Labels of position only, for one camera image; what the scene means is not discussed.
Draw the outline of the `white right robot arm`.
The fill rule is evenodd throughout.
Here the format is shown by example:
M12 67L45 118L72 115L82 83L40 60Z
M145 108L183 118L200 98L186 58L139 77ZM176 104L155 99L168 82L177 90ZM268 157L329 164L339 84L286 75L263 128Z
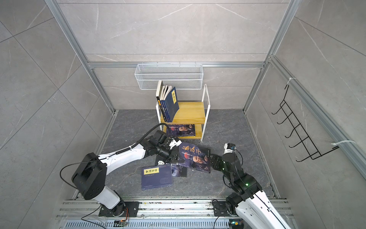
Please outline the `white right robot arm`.
M227 211L242 218L252 229L289 229L256 179L245 173L236 153L212 155L211 167L223 173L234 191L226 198Z

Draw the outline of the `dark book pages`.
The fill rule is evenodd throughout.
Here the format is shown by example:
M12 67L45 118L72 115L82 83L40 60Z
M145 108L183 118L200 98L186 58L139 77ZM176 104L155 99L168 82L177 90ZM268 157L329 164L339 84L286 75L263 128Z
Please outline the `dark book pages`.
M165 122L167 122L168 121L168 118L167 118L167 115L165 113L164 89L165 89L165 86L163 86L163 90L161 92L160 99L161 99L162 106L164 108Z

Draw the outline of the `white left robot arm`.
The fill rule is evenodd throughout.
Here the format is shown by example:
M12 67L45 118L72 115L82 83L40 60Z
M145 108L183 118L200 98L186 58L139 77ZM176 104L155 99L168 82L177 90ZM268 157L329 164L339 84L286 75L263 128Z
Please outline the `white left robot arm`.
M169 137L165 132L157 130L154 135L144 135L132 146L108 154L87 154L79 164L71 180L85 200L96 200L98 203L119 216L125 203L116 192L105 184L106 177L114 170L133 161L158 155L166 163L180 163L179 146L182 141L178 137Z

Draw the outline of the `navy book yin-yang cover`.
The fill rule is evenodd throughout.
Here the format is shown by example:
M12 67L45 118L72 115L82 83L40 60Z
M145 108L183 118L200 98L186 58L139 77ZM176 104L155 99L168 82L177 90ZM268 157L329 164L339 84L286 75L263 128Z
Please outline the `navy book yin-yang cover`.
M165 113L167 115L167 118L168 118L168 121L167 123L170 123L171 122L171 117L170 117L170 113L169 113L169 107L168 107L168 94L169 92L172 90L172 86L168 86L166 85L165 86L165 89L164 89L164 101L165 101Z

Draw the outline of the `dark portrait book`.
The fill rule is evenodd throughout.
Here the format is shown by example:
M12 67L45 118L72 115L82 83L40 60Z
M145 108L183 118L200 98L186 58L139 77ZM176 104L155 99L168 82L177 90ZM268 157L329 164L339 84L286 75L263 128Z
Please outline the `dark portrait book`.
M211 150L202 146L197 146L183 142L179 146L179 166L195 169L205 173L211 173Z
M195 125L184 124L184 125L169 125L172 136L185 137L195 136Z

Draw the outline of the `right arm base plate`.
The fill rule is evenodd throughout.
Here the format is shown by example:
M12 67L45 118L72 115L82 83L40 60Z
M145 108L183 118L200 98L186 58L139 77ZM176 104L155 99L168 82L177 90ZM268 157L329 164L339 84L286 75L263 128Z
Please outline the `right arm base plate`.
M225 201L212 200L213 212L216 217L230 216Z

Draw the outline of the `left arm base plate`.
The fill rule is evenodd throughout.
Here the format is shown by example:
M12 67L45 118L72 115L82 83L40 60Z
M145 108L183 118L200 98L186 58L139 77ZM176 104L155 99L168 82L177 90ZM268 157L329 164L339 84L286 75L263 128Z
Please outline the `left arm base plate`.
M113 209L108 209L102 205L98 214L99 217L136 217L139 210L140 202L128 201L117 204Z

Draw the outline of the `blue book yellow label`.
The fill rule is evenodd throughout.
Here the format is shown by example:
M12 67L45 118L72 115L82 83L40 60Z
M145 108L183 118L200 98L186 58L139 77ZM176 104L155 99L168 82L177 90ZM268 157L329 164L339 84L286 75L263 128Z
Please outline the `blue book yellow label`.
M169 92L167 100L168 100L168 107L169 107L171 122L173 122L175 114L179 110L179 103L178 103L175 87L173 87L172 90Z

